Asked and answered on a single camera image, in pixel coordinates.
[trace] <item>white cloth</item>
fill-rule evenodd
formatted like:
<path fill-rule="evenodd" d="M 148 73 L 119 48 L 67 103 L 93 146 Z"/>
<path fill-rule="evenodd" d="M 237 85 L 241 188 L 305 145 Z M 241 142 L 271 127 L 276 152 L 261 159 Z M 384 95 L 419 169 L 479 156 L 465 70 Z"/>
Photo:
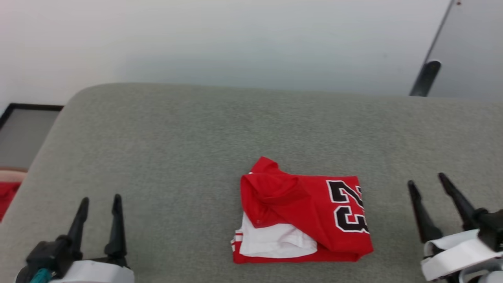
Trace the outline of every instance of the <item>white cloth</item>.
<path fill-rule="evenodd" d="M 315 253 L 317 243 L 310 236 L 291 224 L 276 224 L 265 228 L 253 227 L 243 213 L 242 243 L 239 253 L 250 257 L 292 258 Z"/>

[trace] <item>robotic hand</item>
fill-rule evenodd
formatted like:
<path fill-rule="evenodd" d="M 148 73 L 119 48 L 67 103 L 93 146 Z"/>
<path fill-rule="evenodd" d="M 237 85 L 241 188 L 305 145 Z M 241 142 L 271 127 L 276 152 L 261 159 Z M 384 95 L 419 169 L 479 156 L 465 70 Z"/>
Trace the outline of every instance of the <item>robotic hand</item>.
<path fill-rule="evenodd" d="M 26 258 L 27 266 L 14 283 L 134 283 L 134 274 L 126 263 L 126 237 L 121 196 L 116 194 L 107 257 L 82 260 L 80 244 L 84 222 L 88 217 L 89 199 L 80 203 L 68 235 L 54 242 L 40 242 Z"/>
<path fill-rule="evenodd" d="M 503 282 L 503 209 L 495 213 L 474 209 L 444 173 L 439 174 L 439 179 L 463 220 L 464 232 L 444 236 L 424 208 L 416 185 L 408 182 L 415 220 L 425 244 L 421 268 L 426 280 Z"/>

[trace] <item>gray floor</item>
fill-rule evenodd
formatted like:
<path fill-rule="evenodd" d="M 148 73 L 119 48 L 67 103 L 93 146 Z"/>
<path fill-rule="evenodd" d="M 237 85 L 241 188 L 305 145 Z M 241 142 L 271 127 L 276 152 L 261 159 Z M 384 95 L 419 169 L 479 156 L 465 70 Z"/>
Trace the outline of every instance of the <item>gray floor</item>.
<path fill-rule="evenodd" d="M 58 114 L 14 110 L 0 129 L 0 166 L 29 168 Z"/>

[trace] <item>gray fabric surface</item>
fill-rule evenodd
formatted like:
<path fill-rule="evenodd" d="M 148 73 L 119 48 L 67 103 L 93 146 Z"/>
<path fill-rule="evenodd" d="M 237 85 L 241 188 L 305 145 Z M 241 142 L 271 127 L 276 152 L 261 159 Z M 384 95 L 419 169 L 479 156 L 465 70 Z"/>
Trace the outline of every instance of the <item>gray fabric surface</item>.
<path fill-rule="evenodd" d="M 136 282 L 424 282 L 406 182 L 436 224 L 461 222 L 436 174 L 475 206 L 500 208 L 503 104 L 415 97 L 146 84 L 77 94 L 0 224 L 10 282 L 41 240 L 66 233 L 91 199 L 82 251 L 102 255 L 123 196 Z M 292 174 L 357 175 L 375 252 L 357 263 L 232 263 L 239 178 L 260 157 Z"/>

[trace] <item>red cloth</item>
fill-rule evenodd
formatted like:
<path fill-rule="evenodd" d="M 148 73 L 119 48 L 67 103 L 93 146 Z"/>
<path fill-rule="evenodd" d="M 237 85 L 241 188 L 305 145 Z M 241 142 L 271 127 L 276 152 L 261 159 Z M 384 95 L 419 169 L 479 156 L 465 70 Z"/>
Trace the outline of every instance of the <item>red cloth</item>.
<path fill-rule="evenodd" d="M 289 223 L 318 242 L 318 251 L 297 258 L 246 257 L 236 242 L 234 262 L 357 261 L 373 251 L 358 178 L 282 172 L 261 157 L 241 178 L 243 210 L 255 228 Z"/>
<path fill-rule="evenodd" d="M 0 182 L 0 222 L 4 218 L 5 212 L 11 204 L 16 192 L 21 186 L 20 182 L 16 183 L 2 183 Z"/>

